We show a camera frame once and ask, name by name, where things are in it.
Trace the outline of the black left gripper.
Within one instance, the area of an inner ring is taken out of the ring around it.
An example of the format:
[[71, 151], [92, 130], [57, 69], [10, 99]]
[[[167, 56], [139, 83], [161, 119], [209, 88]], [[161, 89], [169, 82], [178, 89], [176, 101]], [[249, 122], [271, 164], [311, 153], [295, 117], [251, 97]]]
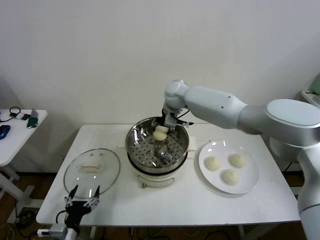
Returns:
[[91, 207], [96, 207], [100, 200], [100, 185], [98, 185], [95, 194], [91, 200], [85, 201], [73, 201], [78, 185], [76, 185], [69, 193], [68, 196], [64, 197], [65, 201], [65, 210], [67, 212], [67, 218], [65, 224], [67, 228], [78, 229], [81, 223], [81, 220], [84, 215], [89, 214], [92, 210]]

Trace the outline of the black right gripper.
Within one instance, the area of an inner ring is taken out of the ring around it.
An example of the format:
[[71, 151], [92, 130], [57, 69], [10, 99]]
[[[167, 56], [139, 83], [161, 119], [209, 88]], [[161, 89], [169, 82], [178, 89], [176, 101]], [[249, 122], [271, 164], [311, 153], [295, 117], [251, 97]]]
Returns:
[[[166, 116], [167, 116], [167, 113], [166, 113], [166, 111], [165, 111], [164, 108], [162, 108], [161, 114], [162, 114], [162, 116], [161, 116], [161, 120], [160, 120], [160, 125], [163, 126], [163, 127], [165, 127], [165, 126], [166, 126]], [[184, 121], [184, 120], [180, 120], [180, 119], [178, 119], [178, 120], [176, 121], [176, 125], [177, 125], [177, 126], [182, 126], [182, 127], [190, 127], [190, 126], [192, 126], [193, 124], [194, 124], [193, 122]], [[158, 121], [157, 121], [156, 118], [154, 118], [154, 119], [152, 120], [152, 122], [151, 122], [151, 127], [152, 127], [152, 128], [156, 128], [157, 126], [158, 126]]]

